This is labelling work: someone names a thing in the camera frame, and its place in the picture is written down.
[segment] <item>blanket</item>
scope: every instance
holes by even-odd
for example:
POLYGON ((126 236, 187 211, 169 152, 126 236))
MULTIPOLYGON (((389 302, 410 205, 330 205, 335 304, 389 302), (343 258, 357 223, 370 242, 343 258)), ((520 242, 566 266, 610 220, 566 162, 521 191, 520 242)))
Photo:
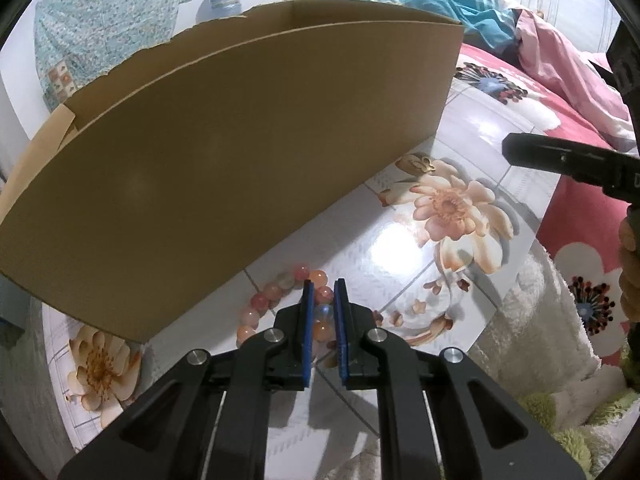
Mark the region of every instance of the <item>blanket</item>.
POLYGON ((584 54, 562 32, 523 9, 516 36, 521 41, 518 59, 527 75, 565 99, 614 149, 628 152, 636 146, 622 97, 585 63, 584 54))
POLYGON ((449 16, 465 27, 465 43, 482 48, 496 56, 515 46, 512 0, 372 0, 449 16))

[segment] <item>orange bead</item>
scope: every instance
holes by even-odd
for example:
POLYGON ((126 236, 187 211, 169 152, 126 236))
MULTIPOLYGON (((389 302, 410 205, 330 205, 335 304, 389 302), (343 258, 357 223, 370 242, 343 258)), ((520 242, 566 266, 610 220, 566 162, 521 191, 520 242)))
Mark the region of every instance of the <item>orange bead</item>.
POLYGON ((240 344, 244 343, 252 335, 255 335, 255 330, 248 325, 238 327, 238 331, 236 332, 236 336, 238 337, 238 342, 240 344))
POLYGON ((316 321, 314 323, 313 338, 315 341, 321 343, 329 341, 333 334, 334 331, 329 323, 323 321, 316 321))
POLYGON ((320 288, 321 286, 325 286, 328 281, 324 270, 312 270, 309 273, 309 279, 314 282, 315 288, 320 288))
POLYGON ((260 314, 257 310, 247 306, 240 311, 240 324, 247 325, 255 329, 258 328, 258 323, 260 323, 260 314))
POLYGON ((314 293, 317 304, 331 303, 334 300, 334 292, 328 286, 319 286, 314 293))
POLYGON ((282 297, 282 289, 275 283, 267 283, 262 293, 269 301, 278 301, 282 297))

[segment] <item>blue gripper pad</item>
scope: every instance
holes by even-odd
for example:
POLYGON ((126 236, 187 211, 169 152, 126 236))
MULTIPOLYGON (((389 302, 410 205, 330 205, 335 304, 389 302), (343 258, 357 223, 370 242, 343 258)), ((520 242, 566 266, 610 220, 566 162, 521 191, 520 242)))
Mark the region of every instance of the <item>blue gripper pad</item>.
POLYGON ((334 323, 335 323, 335 342, 338 351, 338 372, 342 384, 346 385, 349 377, 347 363, 349 362, 347 338, 344 331, 344 312, 342 311, 342 302, 340 300, 340 291, 338 290, 338 281, 334 283, 334 323))
POLYGON ((311 346, 313 340, 313 324, 314 324, 314 284, 308 283, 308 289, 306 290, 306 302, 300 305, 301 312, 305 317, 305 337, 302 345, 302 378, 305 383, 305 388, 309 387, 311 382, 311 361, 313 356, 311 355, 311 346))

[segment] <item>flower pattern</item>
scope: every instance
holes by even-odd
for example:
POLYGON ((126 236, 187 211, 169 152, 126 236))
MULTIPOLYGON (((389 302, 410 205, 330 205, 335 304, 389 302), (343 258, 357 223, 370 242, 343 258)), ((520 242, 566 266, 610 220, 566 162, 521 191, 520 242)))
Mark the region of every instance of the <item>flower pattern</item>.
POLYGON ((76 370, 66 378, 72 395, 81 397, 88 412, 100 411, 100 426, 106 428, 120 413, 120 401, 128 400, 138 383, 141 354, 119 337, 83 325, 69 340, 76 370))
POLYGON ((560 126, 556 113, 542 102, 543 94, 537 92, 535 82, 513 70, 488 68, 480 60, 460 54, 455 79, 491 96, 513 112, 528 119, 543 132, 560 126))
POLYGON ((442 160, 430 161, 422 153, 404 155, 396 166, 405 173, 411 169, 415 178, 396 182, 378 198, 383 206, 414 204, 414 224, 408 227, 418 245, 438 243, 436 254, 443 270, 457 272, 471 261, 487 274, 500 269, 500 238, 512 239, 513 225, 493 204, 493 191, 477 180, 465 182, 456 168, 442 160), (423 171, 419 176, 418 169, 423 171))
POLYGON ((507 104, 508 100, 515 103, 521 101, 522 98, 526 97, 529 93, 527 90, 509 81, 501 73, 494 72, 485 66, 479 66, 468 61, 464 62, 463 66, 456 68, 456 75, 454 77, 490 95, 503 105, 507 104))
POLYGON ((589 335, 599 334, 613 321, 611 314, 616 302, 606 296, 610 288, 607 283, 593 285, 582 276, 572 277, 569 290, 574 295, 576 310, 589 335))
POLYGON ((604 273, 598 251, 581 242, 562 247, 554 263, 574 295, 576 311, 593 351, 600 357, 615 354, 625 338, 621 323, 627 321, 620 308, 621 269, 604 273))

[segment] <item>green plush fabric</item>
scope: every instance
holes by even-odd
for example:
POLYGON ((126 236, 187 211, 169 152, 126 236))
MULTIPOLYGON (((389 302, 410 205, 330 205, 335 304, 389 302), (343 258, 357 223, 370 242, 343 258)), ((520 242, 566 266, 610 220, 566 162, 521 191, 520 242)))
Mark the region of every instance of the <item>green plush fabric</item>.
POLYGON ((622 368, 622 373, 625 375, 628 385, 640 391, 640 363, 634 359, 627 340, 622 345, 620 368, 622 368))
POLYGON ((531 394, 518 402, 549 433, 556 430, 556 402, 551 394, 531 394))
POLYGON ((588 480, 591 475, 591 451, 584 441, 584 435, 580 431, 571 428, 554 434, 554 439, 582 468, 588 480))
POLYGON ((632 388, 615 394, 591 413, 587 424, 602 426, 622 417, 631 405, 638 400, 638 397, 640 397, 640 394, 632 388))

